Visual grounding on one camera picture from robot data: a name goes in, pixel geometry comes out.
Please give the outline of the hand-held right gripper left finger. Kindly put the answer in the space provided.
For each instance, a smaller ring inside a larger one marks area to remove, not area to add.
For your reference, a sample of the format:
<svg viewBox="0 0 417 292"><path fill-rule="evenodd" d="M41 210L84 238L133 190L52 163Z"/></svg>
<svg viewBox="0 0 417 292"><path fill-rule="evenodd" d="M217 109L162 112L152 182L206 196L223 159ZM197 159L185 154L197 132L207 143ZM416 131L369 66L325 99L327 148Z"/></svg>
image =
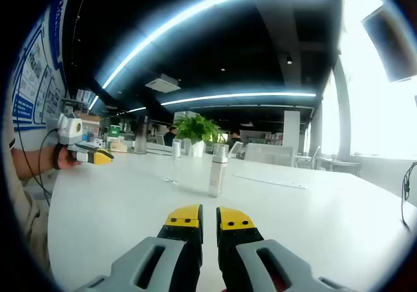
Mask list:
<svg viewBox="0 0 417 292"><path fill-rule="evenodd" d="M156 237L146 237L78 291L195 291L202 266L203 206L173 211Z"/></svg>

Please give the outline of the person's left hand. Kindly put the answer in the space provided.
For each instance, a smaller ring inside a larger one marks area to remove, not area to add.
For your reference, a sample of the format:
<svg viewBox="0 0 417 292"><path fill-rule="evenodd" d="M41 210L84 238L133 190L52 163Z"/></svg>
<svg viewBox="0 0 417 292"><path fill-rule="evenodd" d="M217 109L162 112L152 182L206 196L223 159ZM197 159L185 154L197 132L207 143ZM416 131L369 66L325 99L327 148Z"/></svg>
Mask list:
<svg viewBox="0 0 417 292"><path fill-rule="evenodd" d="M82 165L82 162L77 161L72 157L68 149L63 146L59 151L58 158L57 158L57 165L59 169L73 169L76 166Z"/></svg>

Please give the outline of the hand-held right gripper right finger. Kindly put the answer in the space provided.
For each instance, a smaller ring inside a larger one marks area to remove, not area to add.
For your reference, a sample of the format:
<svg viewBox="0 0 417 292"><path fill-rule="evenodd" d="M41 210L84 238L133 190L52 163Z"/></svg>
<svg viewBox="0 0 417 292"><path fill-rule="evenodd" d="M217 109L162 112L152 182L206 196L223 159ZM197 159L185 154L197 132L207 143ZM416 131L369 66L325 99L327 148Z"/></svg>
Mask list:
<svg viewBox="0 0 417 292"><path fill-rule="evenodd" d="M320 277L311 266L273 239L264 239L251 218L216 209L218 264L226 291L349 291Z"/></svg>

